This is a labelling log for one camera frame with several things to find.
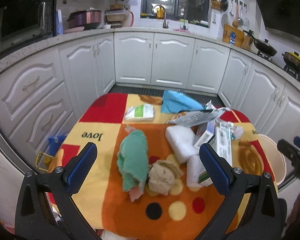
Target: green cloth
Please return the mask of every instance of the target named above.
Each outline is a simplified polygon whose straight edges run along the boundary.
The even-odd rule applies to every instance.
[[[121,142],[117,165],[122,175],[123,191],[140,186],[143,192],[148,176],[147,152],[147,138],[141,130],[134,130]]]

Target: screw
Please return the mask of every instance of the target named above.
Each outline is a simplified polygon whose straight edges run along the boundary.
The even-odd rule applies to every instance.
[[[26,177],[29,178],[33,175],[33,171],[27,171]]]
[[[58,166],[54,169],[55,173],[60,173],[61,171],[63,171],[63,168],[61,166]]]
[[[271,175],[270,175],[269,172],[265,172],[265,173],[264,173],[264,176],[265,176],[266,178],[268,178],[268,179],[271,178]]]
[[[241,172],[242,172],[242,170],[239,167],[234,167],[233,170],[237,174],[241,174]]]

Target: blue gripper pad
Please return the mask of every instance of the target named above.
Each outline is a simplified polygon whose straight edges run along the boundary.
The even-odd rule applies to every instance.
[[[211,151],[214,150],[210,145],[206,146],[206,144],[202,144],[199,150],[200,160],[203,166],[206,168],[213,185],[216,187],[219,194],[227,196],[230,193],[230,179],[217,162]]]
[[[65,179],[67,183],[66,191],[69,195],[79,192],[81,185],[97,158],[97,146],[94,143],[88,143],[82,151],[76,157],[71,158],[70,161],[77,161],[76,158],[80,158],[80,160],[75,164]]]

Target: granite countertop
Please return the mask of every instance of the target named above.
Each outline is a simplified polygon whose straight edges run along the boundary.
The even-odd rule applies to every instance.
[[[89,37],[89,36],[93,36],[93,35],[99,35],[99,34],[104,34],[104,33],[117,33],[117,32],[167,33],[167,34],[174,34],[174,35],[185,36],[185,37],[190,37],[190,38],[195,38],[195,39],[199,39],[199,40],[213,42],[213,43],[234,49],[234,50],[236,50],[244,55],[247,55],[248,57],[251,57],[254,60],[262,63],[263,65],[265,65],[268,68],[272,69],[273,71],[277,72],[279,75],[281,75],[284,79],[286,79],[295,88],[297,88],[300,91],[300,82],[298,82],[295,78],[293,78],[288,73],[286,73],[282,68],[257,56],[256,54],[254,54],[252,52],[249,52],[247,50],[232,46],[228,43],[224,43],[222,41],[215,40],[215,39],[209,38],[209,37],[205,37],[203,35],[196,34],[196,33],[185,33],[185,32],[173,31],[173,30],[169,30],[169,29],[159,29],[159,28],[149,28],[149,27],[124,27],[124,28],[115,28],[115,29],[97,29],[97,30],[89,30],[89,31],[83,31],[83,32],[76,32],[76,33],[68,33],[68,34],[48,38],[46,40],[42,40],[42,41],[33,43],[29,46],[23,47],[22,49],[12,52],[11,54],[7,55],[6,57],[0,59],[0,73],[5,71],[6,69],[8,69],[13,64],[17,63],[18,61],[36,53],[36,52],[39,52],[41,50],[47,49],[52,46],[56,46],[63,42],[72,41],[72,40]]]

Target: beige cloth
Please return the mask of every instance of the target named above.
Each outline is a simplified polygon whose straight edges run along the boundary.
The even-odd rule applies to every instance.
[[[168,195],[170,189],[183,175],[182,170],[175,164],[165,160],[157,160],[150,166],[149,189],[163,195]]]

